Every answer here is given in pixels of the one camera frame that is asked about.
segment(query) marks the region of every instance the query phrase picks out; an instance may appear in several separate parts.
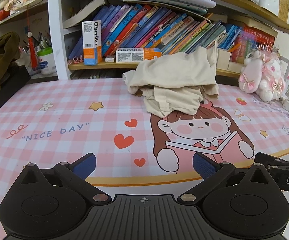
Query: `red heart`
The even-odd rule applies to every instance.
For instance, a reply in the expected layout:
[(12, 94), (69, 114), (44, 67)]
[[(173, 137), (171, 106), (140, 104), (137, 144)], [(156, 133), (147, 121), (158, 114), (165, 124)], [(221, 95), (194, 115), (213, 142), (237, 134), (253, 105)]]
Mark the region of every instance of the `red heart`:
[(145, 164), (145, 159), (141, 158), (141, 160), (139, 159), (135, 159), (135, 165), (142, 167)]
[(130, 121), (131, 122), (126, 121), (125, 126), (127, 126), (127, 127), (136, 127), (137, 126), (138, 121), (136, 119), (131, 119)]
[(114, 138), (115, 145), (119, 149), (127, 148), (128, 146), (133, 144), (134, 141), (135, 139), (132, 136), (124, 138), (122, 134), (117, 134)]

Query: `crumpled fabric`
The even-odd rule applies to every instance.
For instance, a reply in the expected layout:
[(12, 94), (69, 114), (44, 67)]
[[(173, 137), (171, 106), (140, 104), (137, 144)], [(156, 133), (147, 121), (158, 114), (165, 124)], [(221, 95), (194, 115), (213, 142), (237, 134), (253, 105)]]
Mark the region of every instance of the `crumpled fabric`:
[(146, 110), (160, 118), (175, 110), (194, 115), (204, 96), (219, 96), (217, 58), (217, 44), (208, 50), (198, 47), (190, 54), (178, 52), (144, 60), (136, 70), (124, 73), (123, 80), (129, 93), (142, 91)]

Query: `blue gripper pad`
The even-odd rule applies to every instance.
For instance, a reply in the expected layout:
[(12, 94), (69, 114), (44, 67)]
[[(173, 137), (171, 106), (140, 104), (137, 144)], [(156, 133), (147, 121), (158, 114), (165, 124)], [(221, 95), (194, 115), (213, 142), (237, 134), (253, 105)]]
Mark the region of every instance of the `blue gripper pad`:
[(204, 156), (202, 153), (195, 153), (193, 156), (193, 168), (203, 179), (207, 179), (220, 167), (218, 163)]
[(85, 180), (91, 173), (96, 169), (96, 157), (93, 154), (86, 156), (86, 158), (75, 165), (72, 172), (79, 176), (81, 179)]

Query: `pink plush toy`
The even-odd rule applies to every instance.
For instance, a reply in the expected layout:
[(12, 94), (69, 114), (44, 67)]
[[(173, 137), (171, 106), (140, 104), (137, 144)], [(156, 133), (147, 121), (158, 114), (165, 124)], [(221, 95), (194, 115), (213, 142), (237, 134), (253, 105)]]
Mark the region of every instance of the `pink plush toy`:
[(250, 94), (256, 92), (264, 101), (278, 100), (286, 86), (276, 53), (257, 50), (247, 55), (239, 78), (239, 87)]

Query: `yellow star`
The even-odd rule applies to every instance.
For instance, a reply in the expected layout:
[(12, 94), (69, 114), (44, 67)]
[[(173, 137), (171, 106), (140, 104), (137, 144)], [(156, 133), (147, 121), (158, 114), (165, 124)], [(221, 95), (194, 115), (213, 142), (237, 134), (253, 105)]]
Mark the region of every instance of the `yellow star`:
[(269, 136), (266, 131), (262, 131), (262, 130), (260, 130), (260, 134), (263, 135), (264, 138)]
[(100, 108), (104, 108), (104, 106), (102, 105), (102, 102), (92, 103), (91, 106), (89, 106), (89, 109), (93, 109), (95, 111), (97, 111)]

